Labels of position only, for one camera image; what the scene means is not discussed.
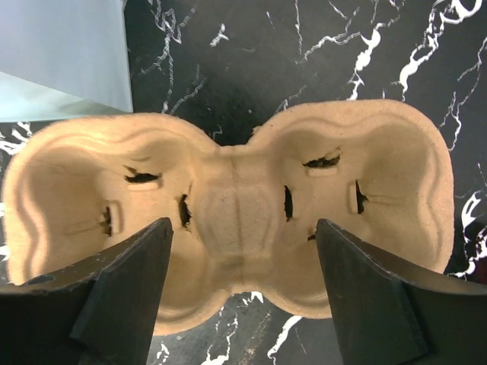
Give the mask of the stack of pulp cup carriers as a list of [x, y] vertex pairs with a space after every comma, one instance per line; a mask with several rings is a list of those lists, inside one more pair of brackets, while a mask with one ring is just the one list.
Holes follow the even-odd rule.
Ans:
[[173, 242], [156, 335], [200, 325], [248, 291], [327, 319], [317, 222], [441, 273], [453, 193], [441, 133], [395, 100], [293, 106], [235, 146], [166, 114], [65, 120], [30, 137], [7, 167], [7, 273], [23, 284], [166, 217]]

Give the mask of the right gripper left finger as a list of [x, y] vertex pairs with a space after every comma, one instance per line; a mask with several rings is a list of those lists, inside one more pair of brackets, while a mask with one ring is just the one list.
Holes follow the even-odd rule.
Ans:
[[3, 364], [144, 364], [173, 230], [159, 218], [108, 249], [1, 288]]

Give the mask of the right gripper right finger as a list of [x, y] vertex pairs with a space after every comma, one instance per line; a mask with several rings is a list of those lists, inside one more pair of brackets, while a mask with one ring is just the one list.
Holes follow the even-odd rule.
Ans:
[[428, 270], [328, 219], [316, 243], [345, 364], [484, 364], [486, 286]]

